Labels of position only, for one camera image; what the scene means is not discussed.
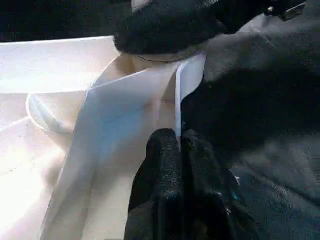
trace black glove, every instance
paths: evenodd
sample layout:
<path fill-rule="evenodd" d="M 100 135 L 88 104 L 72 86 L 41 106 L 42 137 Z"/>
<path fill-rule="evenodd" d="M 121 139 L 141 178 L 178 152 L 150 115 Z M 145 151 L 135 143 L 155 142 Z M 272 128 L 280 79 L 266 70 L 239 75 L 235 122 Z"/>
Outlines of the black glove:
<path fill-rule="evenodd" d="M 193 131 L 152 134 L 135 176 L 125 240 L 257 240 L 238 182 Z"/>
<path fill-rule="evenodd" d="M 118 50 L 174 54 L 219 34 L 233 34 L 267 9 L 266 0 L 154 0 L 121 22 Z"/>

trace white plastic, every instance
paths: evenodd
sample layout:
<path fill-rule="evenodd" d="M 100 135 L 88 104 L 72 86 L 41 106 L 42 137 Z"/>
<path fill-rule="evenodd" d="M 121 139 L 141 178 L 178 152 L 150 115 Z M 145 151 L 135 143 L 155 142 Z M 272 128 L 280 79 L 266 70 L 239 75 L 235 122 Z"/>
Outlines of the white plastic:
<path fill-rule="evenodd" d="M 104 71 L 80 111 L 41 240 L 123 238 L 132 181 L 148 138 L 160 128 L 180 134 L 177 106 L 200 84 L 205 61 L 199 54 L 100 84 L 117 68 Z"/>

